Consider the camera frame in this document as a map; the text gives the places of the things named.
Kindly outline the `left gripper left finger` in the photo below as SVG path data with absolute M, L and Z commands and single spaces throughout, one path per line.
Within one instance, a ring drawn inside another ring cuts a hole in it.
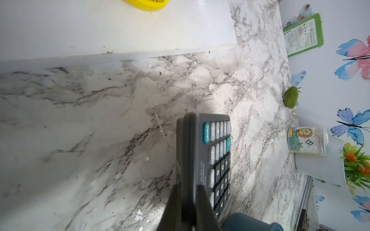
M 182 230 L 182 196 L 181 186 L 176 184 L 172 187 L 163 216 L 157 227 L 157 231 L 181 231 Z

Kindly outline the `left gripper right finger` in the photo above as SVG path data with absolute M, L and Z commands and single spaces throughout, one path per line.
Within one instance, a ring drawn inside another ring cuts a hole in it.
M 220 231 L 221 227 L 216 220 L 209 198 L 203 185 L 197 186 L 196 194 L 196 230 Z

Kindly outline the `dark teal storage tray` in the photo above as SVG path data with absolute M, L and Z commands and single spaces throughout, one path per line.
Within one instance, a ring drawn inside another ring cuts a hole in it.
M 255 219 L 243 213 L 234 213 L 227 217 L 223 231 L 284 231 L 276 222 L 271 224 Z

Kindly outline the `black calculator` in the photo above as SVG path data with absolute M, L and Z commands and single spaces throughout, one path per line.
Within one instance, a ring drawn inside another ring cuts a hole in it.
M 231 119 L 222 114 L 187 113 L 177 120 L 176 132 L 185 219 L 195 223 L 199 185 L 204 186 L 206 199 L 219 219 L 231 188 Z

